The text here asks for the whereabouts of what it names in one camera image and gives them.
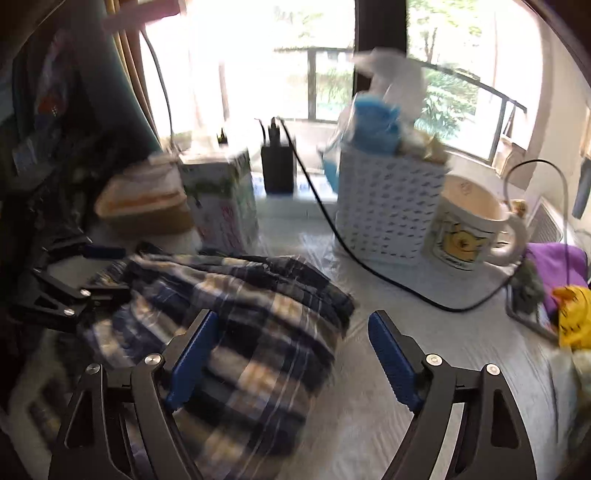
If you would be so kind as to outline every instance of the power cord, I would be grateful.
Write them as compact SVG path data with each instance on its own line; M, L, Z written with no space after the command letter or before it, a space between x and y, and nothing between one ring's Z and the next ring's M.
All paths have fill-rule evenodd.
M178 146L174 143L174 131L173 131L173 113L170 109L170 101L168 100L168 92L166 90L166 85L164 84L164 77L162 75L162 70L160 69L160 62L158 61L158 56L156 55L156 51L154 50L154 46L150 39L148 38L148 34L146 33L145 27L139 29L142 32L142 36L148 46L150 53L152 55L152 59L154 60L154 66L156 67L156 72L158 73L158 79L160 80L160 86L162 87L162 93L164 94L164 100L166 101L166 108L168 110L168 123L170 124L170 150L173 152L178 151Z
M267 134L265 133L265 125L262 124L262 120L260 118L255 118L255 120L258 120L259 124L261 125L262 144L265 145L267 144Z
M562 173L562 170L560 170L556 165L554 165L551 161L548 160L542 160L540 158L536 159L536 160L526 160L523 161L521 163L518 163L517 165L515 165L513 168L511 168L509 170L509 172L507 172L507 175L505 177L505 181L503 182L503 197L505 198L505 203L507 204L507 206L510 208L511 204L509 202L509 193L508 193L508 189L509 189L509 178L511 177L511 174L518 168L523 167L524 165L528 165L530 163L545 163L547 165L550 165L553 169L555 169L558 172L558 175L560 175L560 180L562 180L562 191L563 191L563 195L562 195L562 220L563 220L563 239L564 239L564 262L566 263L566 284L567 286L570 285L570 254L569 254L569 243L568 243L568 238L567 238L567 228L569 226L569 221L568 221L568 216L569 216L569 184L566 181L566 177L564 176L564 173Z
M439 309L439 310L443 310L444 312L451 312L451 313L463 313L463 312L469 312L471 310L477 309L479 306L483 305L484 303L486 303L488 300L490 300L493 296L495 296L499 291L501 291L503 288L505 288L509 282L511 281L511 279L516 275L516 273L518 272L518 270L521 268L521 265L523 263L523 255L521 257L521 261L519 262L519 264L517 265L517 267L515 268L515 271L508 276L502 283L501 285L499 285L496 289L494 289L491 293L489 293L487 296L485 296L483 299L477 301L476 303L467 306L467 307L463 307L463 308L454 308L454 307L448 307L447 305L442 305L428 297L426 297L425 295L422 295L421 293L411 289L410 287L407 287L406 285L403 285L391 278L386 277L385 275L382 275L380 272L375 271L373 268L371 268L370 266L368 266L367 264L363 263L359 258L357 258L357 256L351 251L351 249L345 244L343 238L340 236L340 233L337 231L335 224L333 223L332 219L330 218L329 213L326 211L326 208L324 206L324 204L322 203L322 200L320 199L320 195L318 195L318 191L316 190L316 188L314 187L314 184L312 183L312 179L310 178L309 173L306 170L306 167L304 165L304 163L302 162L295 145L293 144L292 140L291 140L291 135L287 129L287 127L285 126L285 120L283 120L281 117L278 117L279 121L281 122L281 126L283 127L283 130L285 131L285 136L287 137L287 141L289 143L290 148L292 149L294 155L295 155L295 159L297 160L302 172L304 173L306 180L308 181L308 184L310 185L310 189L312 190L312 193L314 194L314 198L316 199L316 202L318 203L318 207L320 207L320 210L322 211L322 215L324 216L324 219L326 220L326 222L329 224L330 229L333 231L337 241L339 242L340 246L345 250L345 252L347 252L348 256L351 257L351 259L357 263L361 268L363 268L365 271L371 273L372 275L378 277L380 280L383 280L386 283L389 283L390 285L393 285L395 287L400 288L401 290L404 290L414 296L416 296L417 298L419 298L420 300L428 303L429 305L432 305L433 307ZM563 179L563 189L564 189L564 198L565 198L565 205L566 207L564 208L564 223L566 224L566 218L568 215L568 187L567 187L567 183L566 183L566 178L564 177L564 174L560 171L560 169L554 165L552 162L549 162L547 160L528 160L526 162L523 162L519 165L516 165L515 167L513 167L509 173L507 174L506 178L505 178L505 182L504 182L504 193L505 193L505 201L508 202L508 190L507 190L507 183L508 183L508 178L511 175L511 173L517 168L520 167L522 165L526 165L528 163L532 163L532 162L540 162L540 163L547 163L551 166L553 166L559 173L561 178ZM568 245L566 244L566 229L565 229L565 236L564 236L564 241L565 241L565 253L566 253L566 257L567 257L567 270L568 270L568 266L569 266L569 252L568 252ZM567 273L567 284L569 284L569 274Z

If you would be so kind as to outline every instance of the window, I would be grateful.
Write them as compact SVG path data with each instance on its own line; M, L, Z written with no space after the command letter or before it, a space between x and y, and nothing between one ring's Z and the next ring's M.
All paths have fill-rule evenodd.
M427 98L417 127L489 164L503 136L527 148L541 41L526 7L513 0L408 0L408 55L425 65Z
M175 133L195 142L225 126L231 142L255 152L261 137L253 119L281 115L297 121L298 146L317 168L316 147L332 129L315 125L334 123L354 91L369 85L354 79L353 51L384 46L423 62L427 97L418 128L488 164L503 137L527 148L541 83L531 14L514 0L407 1L408 8L404 0L228 0L221 9L187 0L185 16L147 26ZM158 77L149 60L144 68L166 137Z

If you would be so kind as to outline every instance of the blue cloth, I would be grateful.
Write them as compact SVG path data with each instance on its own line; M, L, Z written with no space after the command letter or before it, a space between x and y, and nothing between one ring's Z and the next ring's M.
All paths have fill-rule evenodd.
M353 112L355 129L351 144L362 152L393 155L400 143L400 109L377 97L363 95L353 101Z

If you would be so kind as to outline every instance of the white table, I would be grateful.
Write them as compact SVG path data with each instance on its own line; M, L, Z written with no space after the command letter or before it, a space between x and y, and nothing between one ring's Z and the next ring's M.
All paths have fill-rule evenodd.
M307 208L307 219L260 219L261 241L254 253L306 257L341 289L350 292L358 306L339 349L334 374L317 399L301 447L285 465L280 480L379 480L394 457L411 413L396 401L369 343L367 319L377 309L386 310L399 330L413 336L425 352L438 353L453 366L481 369L490 362L499 365L524 419L538 478L554 479L561 458L547 363L554 348L506 316L504 293L466 314L437 310L337 255L328 225L313 213L315 207ZM102 230L93 239L102 244L120 243ZM152 241L178 253L193 253L199 247L190 234ZM70 260L54 268L53 274L76 286L94 273L99 264ZM416 267L377 268L433 300L456 307L474 303L503 279L499 270L490 268L477 280L452 281L426 260ZM462 406L454 406L433 479L445 477L461 415ZM17 449L26 455L31 438L23 435L22 446ZM43 478L48 458L31 462L35 464L34 478Z

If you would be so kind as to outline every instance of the purple cloth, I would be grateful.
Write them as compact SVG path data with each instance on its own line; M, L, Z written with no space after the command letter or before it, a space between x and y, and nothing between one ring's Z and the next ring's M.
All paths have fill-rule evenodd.
M587 254L572 245L569 249L570 284L580 287L587 286ZM525 257L535 263L538 276L544 284L546 292L544 307L548 317L552 318L558 310L558 304L552 296L556 287L566 286L566 257L564 244L528 244Z

